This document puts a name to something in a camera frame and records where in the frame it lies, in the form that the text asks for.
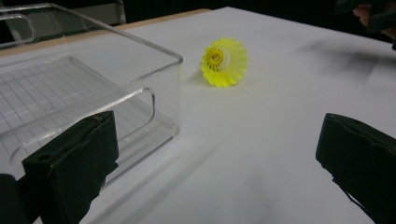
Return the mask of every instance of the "yellow shuttlecock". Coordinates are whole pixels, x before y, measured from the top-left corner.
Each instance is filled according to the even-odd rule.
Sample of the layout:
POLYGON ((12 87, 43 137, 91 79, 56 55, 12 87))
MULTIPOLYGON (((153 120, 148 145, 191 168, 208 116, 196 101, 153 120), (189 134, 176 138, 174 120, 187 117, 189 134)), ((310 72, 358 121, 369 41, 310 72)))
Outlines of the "yellow shuttlecock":
POLYGON ((248 70, 248 51, 233 38, 214 41, 202 57, 201 69, 211 85, 236 85, 248 70))

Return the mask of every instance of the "clear plastic container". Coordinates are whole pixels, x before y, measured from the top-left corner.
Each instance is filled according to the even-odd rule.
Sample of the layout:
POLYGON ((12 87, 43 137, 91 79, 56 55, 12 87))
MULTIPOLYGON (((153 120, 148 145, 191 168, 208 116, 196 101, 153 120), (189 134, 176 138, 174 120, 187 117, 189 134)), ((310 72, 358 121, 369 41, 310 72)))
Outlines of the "clear plastic container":
POLYGON ((178 133, 178 54, 52 4, 0 8, 0 173, 82 118, 114 110, 123 174, 178 133))

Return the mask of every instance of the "white table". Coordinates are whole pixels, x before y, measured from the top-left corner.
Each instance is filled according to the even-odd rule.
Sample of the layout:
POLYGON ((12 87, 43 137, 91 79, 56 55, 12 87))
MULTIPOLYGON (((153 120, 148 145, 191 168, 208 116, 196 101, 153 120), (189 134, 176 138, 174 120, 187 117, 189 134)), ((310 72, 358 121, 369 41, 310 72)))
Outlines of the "white table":
POLYGON ((128 32, 184 57, 181 132, 105 189, 84 223, 373 223, 315 152, 328 112, 396 136, 391 44, 228 7, 128 32), (250 62, 240 84, 217 89, 200 61, 224 36, 250 62))

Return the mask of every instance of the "wooden edge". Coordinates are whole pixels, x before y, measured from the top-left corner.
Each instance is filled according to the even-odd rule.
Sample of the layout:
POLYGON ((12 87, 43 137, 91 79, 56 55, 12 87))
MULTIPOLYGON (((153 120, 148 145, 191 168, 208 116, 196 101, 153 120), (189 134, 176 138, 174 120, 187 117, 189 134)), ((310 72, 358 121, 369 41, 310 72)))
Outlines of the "wooden edge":
POLYGON ((159 18, 154 18, 154 19, 149 19, 149 20, 145 20, 145 21, 136 21, 136 22, 132 22, 129 24, 120 25, 117 28, 119 28, 121 30, 126 30, 126 29, 135 28, 138 26, 150 25, 150 24, 158 23, 158 22, 162 22, 162 21, 171 21, 171 20, 175 20, 175 19, 189 17, 189 16, 193 16, 193 15, 208 12, 208 11, 211 11, 211 9, 201 8, 201 9, 196 9, 193 11, 181 12, 181 13, 164 16, 164 17, 159 17, 159 18))
MULTIPOLYGON (((124 25, 118 26, 117 28, 121 29, 121 30, 126 30, 126 29, 131 29, 134 27, 138 27, 138 26, 150 25, 150 24, 157 23, 157 22, 170 21, 170 20, 180 19, 180 18, 184 18, 184 17, 189 17, 192 15, 204 13, 207 11, 211 11, 211 10, 207 9, 207 8, 197 9, 197 10, 193 10, 193 11, 177 13, 177 14, 164 16, 164 17, 160 17, 160 18, 155 18, 155 19, 150 19, 150 20, 146 20, 146 21, 137 21, 137 22, 133 22, 133 23, 129 23, 129 24, 124 24, 124 25)), ((35 43, 32 45, 24 45, 24 46, 20 46, 17 48, 11 48, 11 49, 0 49, 0 57, 18 54, 18 53, 24 53, 26 51, 31 51, 31 50, 35 50, 35 49, 43 49, 46 47, 52 47, 52 46, 56 46, 59 44, 64 44, 66 41, 65 38, 67 38, 67 42, 72 42, 72 41, 80 40, 80 39, 91 37, 93 35, 98 35, 98 34, 100 34, 100 32, 99 33, 94 32, 94 34, 87 33, 87 34, 81 34, 81 35, 70 35, 68 37, 51 39, 51 40, 35 43)))

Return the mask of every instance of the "finger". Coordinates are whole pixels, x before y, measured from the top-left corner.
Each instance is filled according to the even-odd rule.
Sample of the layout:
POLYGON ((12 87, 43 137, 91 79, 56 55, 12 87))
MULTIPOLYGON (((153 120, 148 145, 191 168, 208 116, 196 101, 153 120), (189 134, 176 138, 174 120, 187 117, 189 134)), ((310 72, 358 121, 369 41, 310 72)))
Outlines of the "finger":
POLYGON ((387 2, 387 5, 385 6, 386 10, 393 10, 396 9, 396 2, 387 2))
POLYGON ((361 24, 363 26, 367 26, 369 24, 369 19, 368 18, 361 18, 361 24))
POLYGON ((359 7, 359 8, 367 8, 367 9, 370 9, 370 8, 373 7, 373 5, 371 5, 371 4, 360 4, 360 5, 358 5, 358 7, 359 7))
POLYGON ((396 28, 389 28, 387 30, 383 30, 382 34, 387 35, 392 39, 396 39, 396 28))
POLYGON ((357 17, 369 18, 371 11, 366 8, 355 8, 353 14, 357 17))

